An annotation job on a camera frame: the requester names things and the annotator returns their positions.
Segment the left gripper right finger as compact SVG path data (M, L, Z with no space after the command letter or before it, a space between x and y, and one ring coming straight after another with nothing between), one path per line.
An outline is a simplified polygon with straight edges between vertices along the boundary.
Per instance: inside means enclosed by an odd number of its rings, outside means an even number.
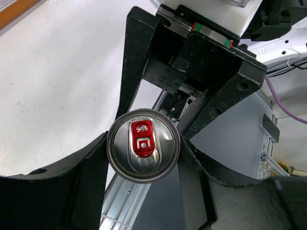
M304 230L307 179L257 180L237 173L181 139L178 174L189 230Z

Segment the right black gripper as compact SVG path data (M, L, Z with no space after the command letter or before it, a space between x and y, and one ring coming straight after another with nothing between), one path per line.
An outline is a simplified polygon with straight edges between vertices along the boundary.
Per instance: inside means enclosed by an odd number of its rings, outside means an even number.
M175 93L183 84L207 93L191 103L177 129L191 139L258 91L266 71L239 46L240 36L189 9L134 6L126 18L116 118L128 112L142 78Z

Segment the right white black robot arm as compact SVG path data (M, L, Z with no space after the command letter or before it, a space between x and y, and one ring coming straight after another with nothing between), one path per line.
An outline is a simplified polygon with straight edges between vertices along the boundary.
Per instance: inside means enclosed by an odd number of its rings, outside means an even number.
M223 25L217 1L156 5L156 14L135 6L127 15L117 116L130 110L146 80L166 92L163 109L187 138L263 85L267 68L240 41L280 38L307 16L304 0L262 0L236 32L239 21Z

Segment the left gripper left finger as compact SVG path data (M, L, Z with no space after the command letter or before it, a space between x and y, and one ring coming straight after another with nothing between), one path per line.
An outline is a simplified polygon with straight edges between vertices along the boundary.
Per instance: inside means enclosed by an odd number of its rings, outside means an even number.
M53 164L1 177L1 229L99 229L107 170L104 133Z

